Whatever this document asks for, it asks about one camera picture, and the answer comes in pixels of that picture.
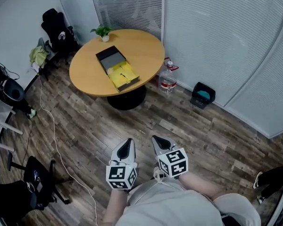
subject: green plant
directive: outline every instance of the green plant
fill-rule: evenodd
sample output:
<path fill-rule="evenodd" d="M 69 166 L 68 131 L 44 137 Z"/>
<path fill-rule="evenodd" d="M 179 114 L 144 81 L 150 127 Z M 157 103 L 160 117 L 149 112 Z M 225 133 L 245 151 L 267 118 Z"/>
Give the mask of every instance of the green plant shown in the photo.
<path fill-rule="evenodd" d="M 111 28 L 105 25 L 100 25 L 97 29 L 91 29 L 90 32 L 95 32 L 95 34 L 99 35 L 100 37 L 104 37 L 109 34 Z"/>

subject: wooden floor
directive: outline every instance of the wooden floor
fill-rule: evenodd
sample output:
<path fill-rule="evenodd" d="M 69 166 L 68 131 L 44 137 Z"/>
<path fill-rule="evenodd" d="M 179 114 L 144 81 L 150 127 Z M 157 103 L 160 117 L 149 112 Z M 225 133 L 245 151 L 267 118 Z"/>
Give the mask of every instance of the wooden floor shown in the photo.
<path fill-rule="evenodd" d="M 112 108 L 106 98 L 88 96 L 78 91 L 69 78 L 69 66 L 59 63 L 49 81 L 43 82 L 43 106 L 55 118 L 58 149 L 69 172 L 92 192 L 98 205 L 98 219 L 108 204 L 110 187 L 105 181 L 105 167 L 111 151 L 123 139 L 131 137 L 137 148 L 140 168 L 138 183 L 152 177 L 155 164 L 150 137 L 154 134 L 173 138 L 189 156 L 189 170 L 204 177 L 227 192 L 240 193 L 255 204 L 258 191 L 252 182 L 260 170 L 283 165 L 283 135 L 268 140 L 254 129 L 215 105 L 201 110 L 189 103 L 191 92 L 177 88 L 169 99 L 157 93 L 155 82 L 147 84 L 148 92 L 142 105 L 131 111 Z M 1 141 L 15 148 L 14 161 L 21 163 L 30 132 L 33 130 L 27 158 L 35 156 L 44 165 L 57 161 L 57 178 L 66 178 L 53 140 L 52 118 L 40 108 L 40 81 L 37 79 L 27 92 L 28 102 L 38 111 L 29 121 L 18 111 L 9 124 L 24 131 L 21 136 L 4 131 Z M 20 179 L 20 170 L 6 169 L 8 152 L 0 149 L 0 182 Z M 58 186 L 72 201 L 50 204 L 40 211 L 41 225 L 95 225 L 93 200 L 76 182 Z M 256 208 L 264 225 L 277 203 L 279 193 Z M 24 221 L 38 225 L 35 212 Z"/>

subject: plastic water bottle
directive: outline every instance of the plastic water bottle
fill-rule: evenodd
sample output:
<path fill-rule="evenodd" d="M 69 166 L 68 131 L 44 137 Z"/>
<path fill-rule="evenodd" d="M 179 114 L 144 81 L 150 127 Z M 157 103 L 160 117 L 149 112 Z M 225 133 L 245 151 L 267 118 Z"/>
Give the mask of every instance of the plastic water bottle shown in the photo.
<path fill-rule="evenodd" d="M 174 74 L 171 70 L 173 67 L 173 62 L 169 61 L 166 65 L 167 69 L 162 71 L 159 74 L 158 80 L 158 89 L 162 94 L 171 94 L 174 90 L 174 87 L 177 84 L 177 81 L 174 77 Z"/>

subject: black trash bin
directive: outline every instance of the black trash bin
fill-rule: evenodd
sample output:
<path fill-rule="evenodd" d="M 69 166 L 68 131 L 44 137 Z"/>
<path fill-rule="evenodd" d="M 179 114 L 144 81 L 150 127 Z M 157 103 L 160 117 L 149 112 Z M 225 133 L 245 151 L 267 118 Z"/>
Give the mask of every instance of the black trash bin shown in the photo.
<path fill-rule="evenodd" d="M 190 102 L 203 109 L 215 100 L 215 94 L 216 92 L 211 87 L 198 82 L 194 87 Z"/>

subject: potted plant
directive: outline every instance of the potted plant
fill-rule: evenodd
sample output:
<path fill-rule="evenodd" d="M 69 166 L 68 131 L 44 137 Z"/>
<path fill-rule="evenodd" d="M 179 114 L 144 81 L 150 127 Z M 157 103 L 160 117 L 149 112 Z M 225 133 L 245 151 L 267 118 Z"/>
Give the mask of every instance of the potted plant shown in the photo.
<path fill-rule="evenodd" d="M 108 42 L 110 31 L 111 31 L 111 28 L 101 24 L 97 29 L 91 29 L 90 32 L 95 32 L 97 35 L 99 35 L 102 38 L 104 42 Z"/>

